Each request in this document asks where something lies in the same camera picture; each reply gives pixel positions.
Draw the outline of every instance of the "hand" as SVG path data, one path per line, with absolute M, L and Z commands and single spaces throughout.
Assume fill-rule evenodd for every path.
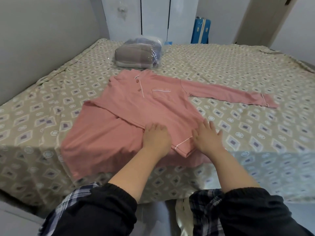
M 171 150 L 172 139 L 167 127 L 159 123 L 147 124 L 143 134 L 143 148 L 159 159 Z
M 198 123 L 198 128 L 193 129 L 192 139 L 195 147 L 205 154 L 210 160 L 213 159 L 218 152 L 225 150 L 222 144 L 223 131 L 216 133 L 213 122 L 206 119 Z

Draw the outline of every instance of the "black jacket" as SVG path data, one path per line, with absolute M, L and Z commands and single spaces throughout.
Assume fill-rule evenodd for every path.
M 119 187 L 106 184 L 91 190 L 62 214 L 53 236 L 129 235 L 137 219 L 137 202 Z M 227 192 L 218 205 L 220 221 L 229 235 L 313 235 L 292 217 L 280 196 L 262 188 Z

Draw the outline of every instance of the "clear plastic packaging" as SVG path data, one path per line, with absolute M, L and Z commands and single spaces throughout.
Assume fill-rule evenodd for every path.
M 115 51 L 117 66 L 151 69 L 161 64 L 161 57 L 167 51 L 164 41 L 154 36 L 140 35 L 128 39 Z

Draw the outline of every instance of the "plaid fabric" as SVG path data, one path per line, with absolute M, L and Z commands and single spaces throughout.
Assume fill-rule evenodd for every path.
M 81 186 L 74 190 L 71 194 L 57 206 L 55 210 L 50 212 L 46 217 L 43 225 L 40 227 L 37 236 L 51 236 L 56 228 L 56 225 L 59 219 L 62 216 L 62 213 L 70 206 L 74 205 L 81 197 L 87 196 L 90 193 L 90 190 L 99 185 L 94 182 L 89 185 Z
M 222 201 L 220 189 L 199 190 L 189 197 L 193 214 L 194 236 L 224 236 L 217 205 Z

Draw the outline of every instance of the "bed sheet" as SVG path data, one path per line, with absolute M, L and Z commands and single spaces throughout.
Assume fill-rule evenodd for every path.
M 73 181 L 60 144 L 84 101 L 98 97 L 112 75 L 121 43 L 100 39 L 59 69 L 0 106 L 0 189 L 33 206 L 54 208 L 75 187 L 107 182 L 112 173 Z M 154 69 L 160 75 L 272 94 L 278 109 L 191 98 L 224 130 L 224 146 L 262 187 L 287 201 L 315 202 L 315 74 L 266 47 L 172 45 Z M 212 164 L 159 167 L 141 202 L 185 198 L 219 188 Z

